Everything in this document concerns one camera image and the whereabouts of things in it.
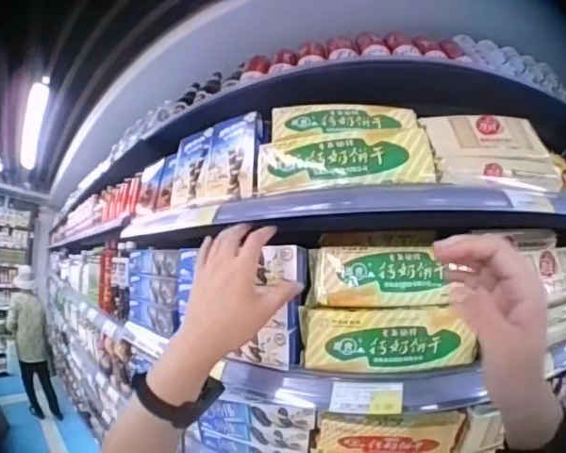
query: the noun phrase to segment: white hat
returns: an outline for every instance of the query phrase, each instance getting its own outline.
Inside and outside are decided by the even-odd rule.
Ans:
[[[17,277],[12,280],[15,288],[20,290],[33,290],[36,288],[36,280],[31,275],[31,267],[27,265],[19,266]]]

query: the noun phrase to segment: green label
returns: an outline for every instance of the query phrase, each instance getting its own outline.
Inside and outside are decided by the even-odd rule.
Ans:
[[[362,139],[340,139],[298,146],[283,159],[275,155],[276,165],[268,166],[272,175],[289,177],[307,171],[310,179],[336,179],[400,167],[408,161],[408,151],[388,142],[370,146]]]
[[[328,109],[313,111],[290,118],[285,122],[287,129],[305,132],[320,129],[323,133],[349,130],[378,130],[400,128],[398,120],[386,115],[370,115],[357,109]]]
[[[442,269],[426,252],[390,252],[350,260],[337,274],[352,288],[376,281],[382,293],[415,293],[446,285]]]
[[[447,329],[428,335],[425,327],[384,327],[333,337],[325,351],[339,361],[364,357],[369,366],[409,366],[442,359],[460,345],[461,337]]]

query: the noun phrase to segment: ceiling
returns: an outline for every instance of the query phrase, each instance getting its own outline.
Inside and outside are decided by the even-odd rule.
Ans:
[[[78,128],[151,42],[205,0],[0,0],[0,182],[50,189]],[[36,168],[19,164],[31,85],[50,77]]]

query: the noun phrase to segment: aisle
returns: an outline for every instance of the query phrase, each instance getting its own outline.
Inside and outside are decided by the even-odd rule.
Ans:
[[[41,389],[36,381],[36,389]],[[29,413],[29,403],[19,377],[0,377],[0,405],[10,423],[6,453],[97,453],[99,447],[89,428],[72,406],[57,377],[53,378],[58,403],[65,419],[50,416],[43,392],[38,399],[46,414],[38,420]]]

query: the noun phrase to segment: black pants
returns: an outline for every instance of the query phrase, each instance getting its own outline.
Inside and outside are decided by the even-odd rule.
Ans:
[[[21,378],[23,379],[23,386],[25,387],[25,393],[29,399],[31,407],[34,408],[36,413],[41,414],[42,408],[38,404],[38,398],[36,397],[36,391],[34,390],[34,374],[38,374],[40,379],[40,384],[44,389],[44,394],[48,400],[48,406],[50,407],[50,412],[54,415],[60,414],[60,409],[58,408],[57,394],[55,394],[55,389],[50,381],[50,373],[48,372],[48,362],[47,361],[36,361],[27,362],[20,361],[21,364]]]

